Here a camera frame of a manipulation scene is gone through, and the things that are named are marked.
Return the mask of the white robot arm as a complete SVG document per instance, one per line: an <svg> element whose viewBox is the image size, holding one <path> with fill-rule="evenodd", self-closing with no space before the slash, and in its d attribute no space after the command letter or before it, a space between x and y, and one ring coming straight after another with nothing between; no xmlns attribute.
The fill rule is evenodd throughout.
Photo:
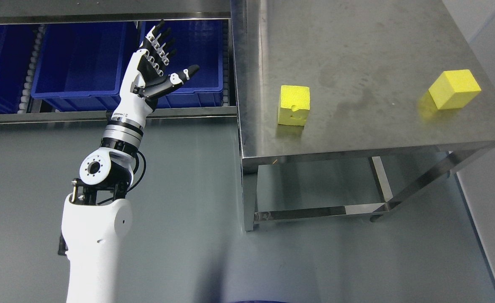
<svg viewBox="0 0 495 303"><path fill-rule="evenodd" d="M59 255L70 263L68 303L113 303L118 286L118 263L133 213L128 193L146 172L139 151L148 114L111 115L101 144L79 167L79 177L64 201Z"/></svg>

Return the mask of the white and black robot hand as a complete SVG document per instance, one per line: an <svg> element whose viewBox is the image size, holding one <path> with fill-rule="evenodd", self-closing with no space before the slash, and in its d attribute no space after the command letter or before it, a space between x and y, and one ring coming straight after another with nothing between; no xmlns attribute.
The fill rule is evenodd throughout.
<svg viewBox="0 0 495 303"><path fill-rule="evenodd" d="M160 20L145 34L129 60L121 81L120 102L111 120L142 128L148 115L157 109L159 98L182 88L200 70L195 64L167 73L176 54L171 33L172 29L165 28L165 21Z"/></svg>

